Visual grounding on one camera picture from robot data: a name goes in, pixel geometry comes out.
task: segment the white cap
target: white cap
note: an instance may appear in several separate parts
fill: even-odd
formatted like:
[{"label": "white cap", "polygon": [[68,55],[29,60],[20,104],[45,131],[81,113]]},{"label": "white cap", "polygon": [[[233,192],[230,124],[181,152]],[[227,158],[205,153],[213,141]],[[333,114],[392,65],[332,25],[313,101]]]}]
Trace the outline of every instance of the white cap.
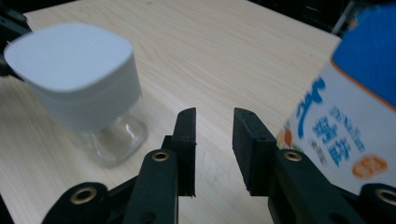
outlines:
[{"label": "white cap", "polygon": [[83,23],[65,23],[14,40],[9,66],[63,126],[96,132],[141,95],[134,53],[124,38]]}]

